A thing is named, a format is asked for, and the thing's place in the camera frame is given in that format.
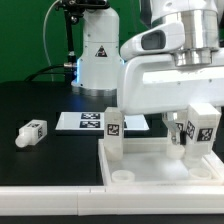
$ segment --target white platform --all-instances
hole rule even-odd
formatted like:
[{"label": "white platform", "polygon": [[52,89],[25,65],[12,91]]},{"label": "white platform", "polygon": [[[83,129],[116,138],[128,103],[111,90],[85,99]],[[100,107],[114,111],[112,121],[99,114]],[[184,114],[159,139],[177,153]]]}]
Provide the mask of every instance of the white platform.
[{"label": "white platform", "polygon": [[[81,128],[80,122],[86,122],[86,127]],[[129,131],[147,131],[148,124],[143,115],[125,116],[127,127],[125,130]],[[77,130],[77,131],[104,131],[104,113],[98,112],[62,112],[56,126],[56,130]]]}]

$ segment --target black cable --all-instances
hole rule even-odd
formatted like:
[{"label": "black cable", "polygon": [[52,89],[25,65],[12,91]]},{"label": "black cable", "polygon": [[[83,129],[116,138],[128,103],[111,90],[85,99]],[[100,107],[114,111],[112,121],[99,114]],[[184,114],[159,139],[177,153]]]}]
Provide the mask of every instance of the black cable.
[{"label": "black cable", "polygon": [[31,82],[33,81],[37,76],[39,75],[66,75],[70,74],[68,72],[43,72],[43,73],[35,73],[32,75],[29,75],[26,79],[24,79],[25,82]]},{"label": "black cable", "polygon": [[46,68],[43,68],[39,71],[37,71],[36,73],[32,74],[32,75],[29,75],[28,77],[26,77],[26,79],[24,81],[32,81],[33,79],[35,79],[38,75],[44,75],[44,74],[52,74],[54,72],[51,72],[51,73],[45,73],[46,71],[49,71],[49,70],[53,70],[55,68],[64,68],[64,65],[62,64],[59,64],[59,65],[51,65],[51,66],[48,66]]},{"label": "black cable", "polygon": [[51,65],[51,66],[48,66],[46,68],[43,68],[39,71],[37,71],[36,73],[43,73],[43,72],[46,72],[46,71],[49,71],[49,70],[52,70],[54,68],[64,68],[64,65],[63,64],[59,64],[59,65]]}]

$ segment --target white plastic housing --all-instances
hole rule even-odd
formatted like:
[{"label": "white plastic housing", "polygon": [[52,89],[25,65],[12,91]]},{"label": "white plastic housing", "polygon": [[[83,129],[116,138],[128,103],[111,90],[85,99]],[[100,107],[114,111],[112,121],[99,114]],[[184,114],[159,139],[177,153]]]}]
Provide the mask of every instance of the white plastic housing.
[{"label": "white plastic housing", "polygon": [[186,110],[192,103],[224,105],[224,67],[217,59],[222,52],[213,53],[212,65],[194,69],[177,70],[168,54],[130,60],[118,80],[120,110],[124,114],[155,114]]},{"label": "white plastic housing", "polygon": [[[162,49],[145,50],[142,47],[142,38],[145,35],[152,34],[156,31],[161,31],[166,36],[166,44]],[[185,43],[185,31],[182,22],[172,22],[162,24],[154,29],[143,32],[128,40],[121,47],[121,57],[124,60],[130,60],[138,55],[158,54],[170,52],[179,49]]]},{"label": "white plastic housing", "polygon": [[166,15],[191,11],[212,10],[217,12],[214,0],[151,0],[152,22]]},{"label": "white plastic housing", "polygon": [[117,89],[123,60],[119,56],[119,17],[109,8],[84,14],[83,54],[78,60],[74,87],[90,90]]},{"label": "white plastic housing", "polygon": [[47,135],[47,122],[32,120],[19,129],[19,136],[16,138],[16,145],[20,148],[27,145],[36,145]]}]

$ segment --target black table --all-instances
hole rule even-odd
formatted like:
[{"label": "black table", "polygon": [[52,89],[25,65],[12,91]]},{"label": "black table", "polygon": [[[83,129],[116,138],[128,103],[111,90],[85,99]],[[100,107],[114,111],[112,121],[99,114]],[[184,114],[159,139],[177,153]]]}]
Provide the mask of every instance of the black table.
[{"label": "black table", "polygon": [[[104,112],[108,106],[116,106],[115,97],[81,96],[64,83],[0,84],[0,186],[102,185],[97,156],[97,142],[102,136],[58,135],[55,127],[60,112]],[[36,146],[21,150],[15,145],[18,130],[32,119],[46,120],[48,135]],[[166,133],[157,116],[146,119],[151,127],[157,124],[156,134],[152,128],[149,136]],[[222,139],[222,134],[220,128],[219,139]],[[222,150],[217,150],[217,153],[224,158]],[[224,215],[0,217],[0,223],[40,222],[223,224]]]}]

